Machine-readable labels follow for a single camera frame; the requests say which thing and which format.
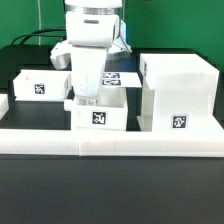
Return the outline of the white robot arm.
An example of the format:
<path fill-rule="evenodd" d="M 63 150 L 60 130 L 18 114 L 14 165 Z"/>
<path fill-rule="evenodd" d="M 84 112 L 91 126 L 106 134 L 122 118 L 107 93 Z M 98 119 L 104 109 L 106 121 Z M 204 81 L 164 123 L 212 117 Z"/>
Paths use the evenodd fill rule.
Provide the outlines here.
<path fill-rule="evenodd" d="M 75 100 L 86 104 L 99 98 L 106 60 L 130 52 L 126 24 L 117 13 L 123 0 L 65 0 L 66 39 L 55 45 L 50 59 L 57 70 L 71 64 Z"/>

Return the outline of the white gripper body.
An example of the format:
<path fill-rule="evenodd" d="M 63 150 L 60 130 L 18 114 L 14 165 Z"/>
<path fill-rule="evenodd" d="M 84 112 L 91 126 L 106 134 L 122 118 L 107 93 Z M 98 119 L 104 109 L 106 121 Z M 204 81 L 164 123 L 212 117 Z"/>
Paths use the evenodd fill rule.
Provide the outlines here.
<path fill-rule="evenodd" d="M 77 98 L 98 98 L 107 52 L 106 48 L 72 47 L 71 84 Z"/>

